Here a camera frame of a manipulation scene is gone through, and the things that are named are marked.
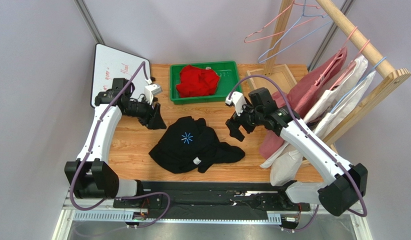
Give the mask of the black t shirt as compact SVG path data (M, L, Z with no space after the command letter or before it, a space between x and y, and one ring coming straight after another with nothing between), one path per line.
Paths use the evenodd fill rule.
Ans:
M237 163L246 154L238 146L221 142L204 118L185 116L168 127L149 155L163 169L182 174L194 169L205 173L214 164Z

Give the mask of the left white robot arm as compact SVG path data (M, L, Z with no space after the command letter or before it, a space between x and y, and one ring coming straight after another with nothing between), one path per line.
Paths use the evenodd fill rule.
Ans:
M156 95L160 85L146 80L138 99L133 83L125 78L113 79L110 89L100 91L94 99L94 119L85 145L75 161L65 164L64 172L78 199L114 199L141 193L139 180L120 179L109 166L109 152L122 116L137 118L149 130L164 130L161 105Z

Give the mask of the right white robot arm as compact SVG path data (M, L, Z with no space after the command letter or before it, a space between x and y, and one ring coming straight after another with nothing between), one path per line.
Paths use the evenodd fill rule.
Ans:
M239 130L243 127L252 133L263 126L280 136L305 157L321 175L322 183L294 181L284 185L286 197L292 203L321 205L334 216L345 211L354 212L352 206L359 202L367 215L364 195L368 170L364 165L351 164L335 153L304 123L289 106L278 107L268 89L261 87L245 97L241 92L232 91L225 104L234 107L235 112L226 121L229 135L242 142L245 138Z

